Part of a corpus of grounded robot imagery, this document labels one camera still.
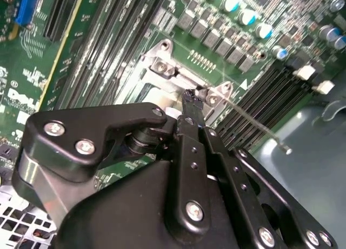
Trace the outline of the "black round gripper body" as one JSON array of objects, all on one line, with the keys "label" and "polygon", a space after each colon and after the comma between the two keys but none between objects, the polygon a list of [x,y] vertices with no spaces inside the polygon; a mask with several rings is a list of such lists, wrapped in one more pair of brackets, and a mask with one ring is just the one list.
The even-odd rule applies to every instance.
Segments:
[{"label": "black round gripper body", "polygon": [[215,180],[203,218],[189,218],[187,199],[173,187],[173,166],[154,163],[77,204],[63,220],[56,248],[304,248],[300,228],[288,214],[270,216],[249,176],[235,160],[214,164]]}]

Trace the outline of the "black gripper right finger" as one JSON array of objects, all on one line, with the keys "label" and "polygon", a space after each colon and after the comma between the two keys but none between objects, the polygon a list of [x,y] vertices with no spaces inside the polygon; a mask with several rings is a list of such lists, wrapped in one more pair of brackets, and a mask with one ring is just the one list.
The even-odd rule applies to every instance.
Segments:
[{"label": "black gripper right finger", "polygon": [[205,126],[207,169],[218,182],[233,248],[337,248],[332,235],[243,148]]}]

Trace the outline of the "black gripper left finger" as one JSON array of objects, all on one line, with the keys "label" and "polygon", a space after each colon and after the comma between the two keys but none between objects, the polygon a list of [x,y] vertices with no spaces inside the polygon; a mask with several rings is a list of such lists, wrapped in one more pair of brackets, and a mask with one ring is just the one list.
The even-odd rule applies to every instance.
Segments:
[{"label": "black gripper left finger", "polygon": [[183,95],[183,113],[152,103],[38,112],[26,122],[12,185],[57,229],[80,202],[154,163],[173,166],[173,187],[190,219],[207,209],[207,163],[199,139],[202,103]]}]

